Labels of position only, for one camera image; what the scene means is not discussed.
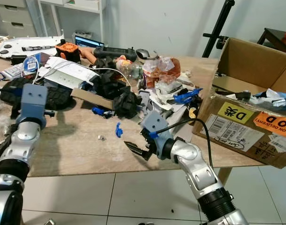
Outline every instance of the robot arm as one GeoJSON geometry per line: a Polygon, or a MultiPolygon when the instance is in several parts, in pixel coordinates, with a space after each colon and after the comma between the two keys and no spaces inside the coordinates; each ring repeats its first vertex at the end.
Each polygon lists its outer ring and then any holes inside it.
{"type": "Polygon", "coordinates": [[[20,224],[24,182],[46,125],[46,98],[46,87],[24,85],[17,130],[0,144],[0,225],[20,224]]]}
{"type": "Polygon", "coordinates": [[[155,135],[154,131],[164,129],[167,125],[167,122],[153,111],[141,122],[141,134],[148,142],[149,151],[141,150],[133,143],[125,143],[132,152],[141,155],[145,160],[154,153],[159,159],[168,158],[179,164],[203,213],[208,218],[208,225],[247,225],[248,222],[241,211],[232,203],[233,196],[224,189],[196,145],[185,143],[180,138],[173,140],[169,130],[155,135]]]}

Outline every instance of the computer mouse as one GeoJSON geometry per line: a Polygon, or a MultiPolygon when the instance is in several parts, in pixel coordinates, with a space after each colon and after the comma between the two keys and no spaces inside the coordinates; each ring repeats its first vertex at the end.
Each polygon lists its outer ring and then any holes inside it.
{"type": "Polygon", "coordinates": [[[149,57],[149,52],[145,49],[137,49],[135,51],[140,59],[146,60],[149,57]]]}

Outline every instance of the metal stand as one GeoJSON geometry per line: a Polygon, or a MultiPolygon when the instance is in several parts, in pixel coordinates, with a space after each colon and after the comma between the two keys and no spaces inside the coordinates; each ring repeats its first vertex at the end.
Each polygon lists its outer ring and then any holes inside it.
{"type": "Polygon", "coordinates": [[[221,12],[219,14],[219,17],[216,21],[215,27],[213,29],[213,32],[211,34],[204,33],[203,37],[210,38],[208,41],[208,44],[203,52],[203,58],[208,58],[210,56],[210,53],[215,45],[216,39],[220,38],[223,39],[223,36],[220,36],[220,32],[223,28],[224,23],[226,22],[227,16],[229,12],[231,11],[231,8],[235,5],[234,0],[225,0],[224,5],[221,9],[221,12]]]}

